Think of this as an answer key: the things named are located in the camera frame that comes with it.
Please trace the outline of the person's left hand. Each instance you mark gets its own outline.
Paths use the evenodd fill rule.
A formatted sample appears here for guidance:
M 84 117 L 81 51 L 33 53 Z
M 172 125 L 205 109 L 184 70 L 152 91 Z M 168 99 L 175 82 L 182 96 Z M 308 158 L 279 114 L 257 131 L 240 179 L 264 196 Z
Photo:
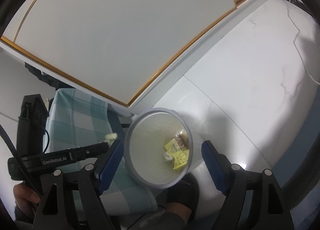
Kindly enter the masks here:
M 16 205 L 21 211 L 28 211 L 31 203 L 38 204 L 40 201 L 39 195 L 25 183 L 16 184 L 13 187 L 13 194 Z

